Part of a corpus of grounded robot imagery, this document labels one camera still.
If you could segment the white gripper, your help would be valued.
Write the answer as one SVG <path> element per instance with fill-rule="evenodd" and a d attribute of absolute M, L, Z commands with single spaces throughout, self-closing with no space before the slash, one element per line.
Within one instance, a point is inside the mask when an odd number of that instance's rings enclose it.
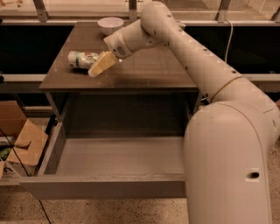
<path fill-rule="evenodd" d="M 123 28 L 104 39 L 109 51 L 102 52 L 97 61 L 88 70 L 90 77 L 96 77 L 112 67 L 118 59 L 126 59 L 133 54 L 128 48 L 123 37 Z"/>

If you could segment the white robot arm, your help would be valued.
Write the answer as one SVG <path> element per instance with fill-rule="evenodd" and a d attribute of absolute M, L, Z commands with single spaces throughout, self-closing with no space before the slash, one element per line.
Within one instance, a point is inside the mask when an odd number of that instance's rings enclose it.
<path fill-rule="evenodd" d="M 267 151 L 280 133 L 278 106 L 184 32 L 169 9 L 146 4 L 136 22 L 104 39 L 95 77 L 144 48 L 167 46 L 208 104 L 187 124 L 185 194 L 190 224 L 272 224 Z"/>

